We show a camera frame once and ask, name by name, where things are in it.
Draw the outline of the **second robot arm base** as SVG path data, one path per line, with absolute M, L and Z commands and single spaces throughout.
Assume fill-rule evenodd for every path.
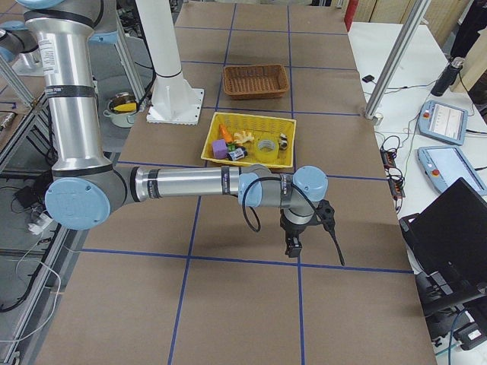
M 17 75 L 43 77 L 37 39 L 22 21 L 1 24 L 1 56 Z

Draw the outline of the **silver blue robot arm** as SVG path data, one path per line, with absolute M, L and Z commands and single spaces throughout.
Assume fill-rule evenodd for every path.
M 73 230 L 102 224 L 133 202 L 172 196 L 232 195 L 244 213 L 277 207 L 286 255 L 301 253 L 299 236 L 320 225 L 334 233 L 326 174 L 305 166 L 277 174 L 262 165 L 158 170 L 116 168 L 103 155 L 89 39 L 116 23 L 112 1 L 25 1 L 27 29 L 37 37 L 58 159 L 45 194 L 49 215 Z

